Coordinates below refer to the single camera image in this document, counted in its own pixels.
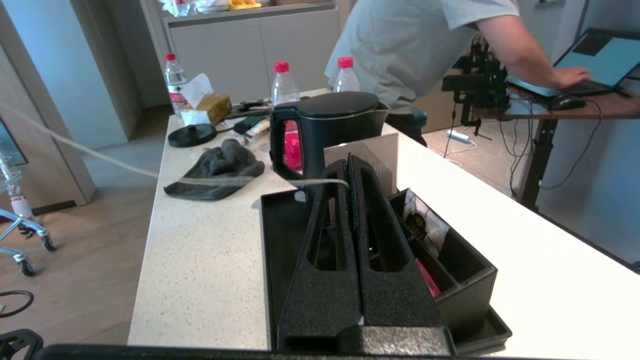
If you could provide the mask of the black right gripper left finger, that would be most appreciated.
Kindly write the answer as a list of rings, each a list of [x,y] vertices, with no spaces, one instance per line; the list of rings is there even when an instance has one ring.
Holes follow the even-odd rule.
[[[362,315],[358,265],[349,224],[346,161],[322,172],[301,251],[278,321],[278,350],[336,350],[338,335]]]

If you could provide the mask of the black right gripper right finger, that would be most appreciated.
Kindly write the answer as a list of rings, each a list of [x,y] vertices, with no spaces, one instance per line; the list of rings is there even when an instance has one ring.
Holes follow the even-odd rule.
[[[445,321],[374,168],[350,156],[363,325],[378,353],[454,353]]]

